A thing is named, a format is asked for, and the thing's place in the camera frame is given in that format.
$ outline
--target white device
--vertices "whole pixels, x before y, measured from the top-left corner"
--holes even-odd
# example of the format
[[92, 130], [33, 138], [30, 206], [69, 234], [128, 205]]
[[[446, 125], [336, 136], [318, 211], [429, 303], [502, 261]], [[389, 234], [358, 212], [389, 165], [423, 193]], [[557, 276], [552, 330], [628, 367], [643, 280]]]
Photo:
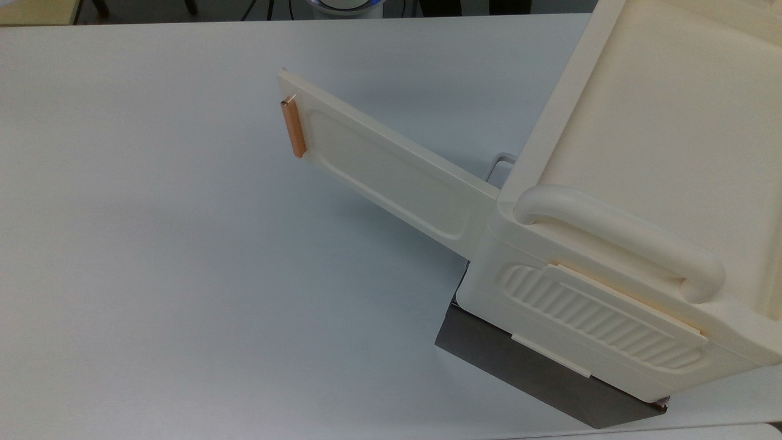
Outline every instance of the white device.
[[386, 0], [307, 0], [316, 20], [383, 18]]
[[780, 4], [601, 0], [501, 191], [286, 71], [283, 108], [470, 260], [464, 310], [653, 402], [782, 362]]

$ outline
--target curved handle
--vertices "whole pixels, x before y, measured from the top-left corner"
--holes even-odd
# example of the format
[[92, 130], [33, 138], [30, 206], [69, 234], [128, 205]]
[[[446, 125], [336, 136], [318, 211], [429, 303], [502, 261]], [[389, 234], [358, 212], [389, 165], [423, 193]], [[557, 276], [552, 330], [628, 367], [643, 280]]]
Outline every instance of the curved handle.
[[722, 263], [703, 247], [569, 186], [526, 190], [513, 215], [523, 225], [540, 215], [562, 220], [676, 272], [684, 277], [680, 293], [692, 304], [709, 301], [725, 283]]

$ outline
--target table surface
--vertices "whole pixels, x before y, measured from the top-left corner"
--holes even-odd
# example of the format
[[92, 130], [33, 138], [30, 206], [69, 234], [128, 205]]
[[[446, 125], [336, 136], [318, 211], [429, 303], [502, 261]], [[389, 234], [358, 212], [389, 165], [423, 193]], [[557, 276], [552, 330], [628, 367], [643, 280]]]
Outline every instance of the table surface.
[[79, 0], [14, 0], [0, 2], [0, 26], [73, 24]]
[[[434, 346], [464, 261], [297, 160], [275, 79], [481, 175], [587, 20], [0, 29], [0, 438], [591, 431]], [[772, 367], [618, 429], [779, 419]]]

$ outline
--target ribbed panel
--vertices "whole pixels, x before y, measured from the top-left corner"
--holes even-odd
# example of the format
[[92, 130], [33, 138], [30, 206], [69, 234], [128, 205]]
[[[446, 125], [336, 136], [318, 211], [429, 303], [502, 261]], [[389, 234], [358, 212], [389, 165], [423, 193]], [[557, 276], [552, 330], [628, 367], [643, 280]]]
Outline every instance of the ribbed panel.
[[513, 265], [499, 277], [505, 293], [527, 308], [649, 366], [679, 370], [703, 357], [653, 326], [549, 280], [540, 270]]

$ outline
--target floor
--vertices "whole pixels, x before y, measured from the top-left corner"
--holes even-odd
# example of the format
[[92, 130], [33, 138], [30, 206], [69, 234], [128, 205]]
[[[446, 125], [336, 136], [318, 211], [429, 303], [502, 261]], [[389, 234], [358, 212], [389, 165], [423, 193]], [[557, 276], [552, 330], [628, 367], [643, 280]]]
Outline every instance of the floor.
[[[83, 0], [77, 24], [181, 23], [199, 21], [266, 20], [270, 0], [196, 0], [199, 13], [191, 16], [184, 0], [106, 0], [111, 12], [107, 18], [98, 15], [91, 0]], [[295, 20], [312, 20], [307, 0], [271, 0], [272, 20], [291, 20], [289, 2]], [[590, 13], [597, 0], [537, 0], [533, 13]], [[489, 15], [488, 0], [461, 0], [466, 16]], [[383, 17], [421, 16], [417, 0], [386, 0]]]

